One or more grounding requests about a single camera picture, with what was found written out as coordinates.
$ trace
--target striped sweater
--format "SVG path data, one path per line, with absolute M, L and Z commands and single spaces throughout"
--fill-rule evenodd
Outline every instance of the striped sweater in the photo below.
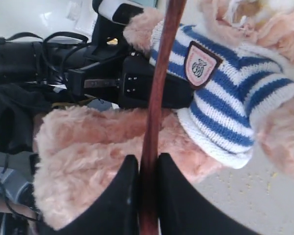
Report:
M 156 64 L 163 28 L 153 30 L 150 63 Z M 176 110 L 189 137 L 208 155 L 235 169 L 252 157 L 254 134 L 259 122 L 294 97 L 294 81 L 284 69 L 287 60 L 278 53 L 255 45 L 229 48 L 218 43 L 205 29 L 180 25 L 170 54 L 168 73 L 187 79 L 184 61 L 191 41 L 222 59 L 211 79 L 195 90 L 189 108 Z

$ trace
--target knitted sweater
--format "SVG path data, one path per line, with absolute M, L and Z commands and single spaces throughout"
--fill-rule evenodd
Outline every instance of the knitted sweater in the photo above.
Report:
M 163 21 L 153 30 L 152 65 L 156 64 L 162 28 Z M 204 28 L 181 24 L 168 73 L 188 79 L 184 62 L 191 41 L 213 52 L 222 62 L 205 86 L 194 91 L 190 107 L 176 110 L 178 119 L 209 156 L 225 166 L 242 168 L 251 159 L 259 122 L 294 97 L 294 81 L 284 74 L 288 62 L 278 53 L 255 45 L 227 47 Z

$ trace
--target tag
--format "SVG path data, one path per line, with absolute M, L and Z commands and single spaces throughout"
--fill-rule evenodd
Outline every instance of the tag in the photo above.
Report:
M 222 59 L 217 55 L 191 41 L 184 61 L 185 74 L 191 86 L 198 90 L 206 85 L 221 62 Z

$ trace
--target wooden stick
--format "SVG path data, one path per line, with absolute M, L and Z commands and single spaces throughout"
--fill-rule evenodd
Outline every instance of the wooden stick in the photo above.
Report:
M 155 66 L 148 107 L 147 130 L 145 133 L 140 168 L 140 235 L 158 234 L 156 206 L 156 161 L 158 158 L 158 135 L 161 124 L 161 105 L 169 56 L 181 21 L 186 0 L 169 0 L 164 28 Z

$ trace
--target fluffy pink fur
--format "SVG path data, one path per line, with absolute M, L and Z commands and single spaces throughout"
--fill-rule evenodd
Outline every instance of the fluffy pink fur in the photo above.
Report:
M 41 162 L 34 196 L 46 223 L 60 229 L 98 198 L 125 156 L 142 154 L 147 111 L 106 111 L 87 107 L 55 110 L 37 135 Z M 190 182 L 222 168 L 189 139 L 177 117 L 164 111 L 159 152 L 170 153 Z
M 203 0 L 202 9 L 209 10 L 207 17 L 213 16 L 208 24 L 217 27 L 216 34 L 232 35 L 221 20 L 225 1 Z M 150 49 L 152 29 L 162 19 L 159 12 L 153 10 L 151 15 L 151 11 L 134 17 L 124 31 L 125 38 L 144 53 Z M 293 27 L 289 31 L 283 28 L 285 34 L 280 34 L 281 27 L 290 24 Z M 285 56 L 288 50 L 294 53 L 294 12 L 276 16 L 258 31 L 249 32 L 249 38 L 254 37 L 252 33 L 258 43 Z M 294 62 L 294 54 L 288 58 Z M 141 109 L 98 112 L 86 107 L 55 110 L 44 118 L 37 135 L 41 162 L 33 184 L 37 206 L 50 226 L 60 229 L 83 213 L 111 182 L 127 154 L 140 158 L 146 118 L 146 110 Z M 264 120 L 258 137 L 270 160 L 294 176 L 294 99 Z M 159 152 L 169 152 L 191 182 L 200 182 L 223 167 L 188 138 L 169 110 L 163 111 Z

